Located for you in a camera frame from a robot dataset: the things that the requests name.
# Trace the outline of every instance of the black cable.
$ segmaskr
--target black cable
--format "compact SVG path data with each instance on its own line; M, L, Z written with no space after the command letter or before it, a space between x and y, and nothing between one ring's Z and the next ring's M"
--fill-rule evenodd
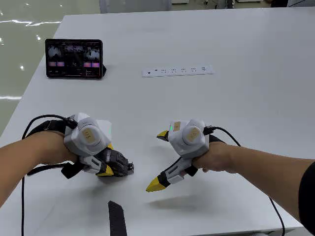
M62 116L58 116L58 115L42 115L42 116L38 116L35 117L34 119L32 119L29 124L27 125L23 136L22 136L22 140L24 138L26 138L26 134L28 133L30 126L34 123L34 121L41 119L41 118L58 118L58 119L62 119L67 126L69 126L70 128L75 128L77 126L77 122L72 119L72 118L65 118ZM25 201L24 201L24 188L25 188L25 177L22 178L22 188L21 188L21 211L22 211L22 217L21 217L21 236L24 236L24 215L25 215Z
M207 126L207 127L204 128L203 133L204 133L204 135L211 134L216 129L219 129L219 130L223 131L224 133L226 133L237 144L237 146L241 147L240 143L228 131L226 131L225 129L223 129L221 127ZM276 205L275 205L274 201L270 197L269 197L269 200L270 200L274 210L276 211L276 214L278 215L278 217L280 219L281 226L282 226L282 234L281 234L281 236L284 236L285 235L284 221L282 220L282 217L281 217L280 213L278 212L278 209L276 208Z

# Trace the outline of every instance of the white table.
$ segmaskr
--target white table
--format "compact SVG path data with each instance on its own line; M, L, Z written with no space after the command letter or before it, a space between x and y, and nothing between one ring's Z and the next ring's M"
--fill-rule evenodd
M199 172L164 191L145 189L177 159L156 138L172 119L200 118L247 147L314 158L313 22L315 8L66 16L55 38L101 39L105 78L47 79L42 59L0 144L20 139L36 115L85 112L113 123L114 147L135 173L67 180L50 170L26 178L26 235L109 235L109 200L123 206L129 236L280 228L268 197L239 175ZM216 74L140 76L147 67L204 63ZM19 185L0 210L0 235L19 235L20 200ZM301 226L278 208L286 227Z

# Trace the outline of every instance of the wrist strap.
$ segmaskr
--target wrist strap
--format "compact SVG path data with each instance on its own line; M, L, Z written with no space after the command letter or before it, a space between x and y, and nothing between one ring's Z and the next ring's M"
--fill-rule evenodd
M35 127L28 135L32 135L41 131L58 131L60 133L65 133L66 124L63 120L47 120L39 126Z
M38 133L41 131L58 131L62 134L65 133L66 124L63 120L47 120L40 124L39 126L35 127L28 135L32 135L34 133ZM79 173L83 168L85 167L84 164L82 164L79 160L75 162L74 164L71 163L63 163L63 164L57 164L57 165L46 165L46 166L40 166L36 167L30 172L28 172L28 176L31 176L33 174L36 174L41 171L54 169L54 168L62 168L61 173L66 178L71 178L75 176L77 173Z

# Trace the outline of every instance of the power strip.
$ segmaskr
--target power strip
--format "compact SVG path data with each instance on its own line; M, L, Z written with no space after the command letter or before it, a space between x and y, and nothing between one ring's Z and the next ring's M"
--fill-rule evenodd
M145 69L142 71L142 77L206 74L214 74L214 70L211 65L158 67L154 69Z

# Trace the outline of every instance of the glossy floor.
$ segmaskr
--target glossy floor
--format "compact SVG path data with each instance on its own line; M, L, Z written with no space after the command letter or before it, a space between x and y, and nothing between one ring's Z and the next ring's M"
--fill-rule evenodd
M209 1L190 0L173 10L214 9ZM264 2L238 3L236 8L268 7ZM10 0L0 3L0 135L44 55L64 15L99 13L99 0Z

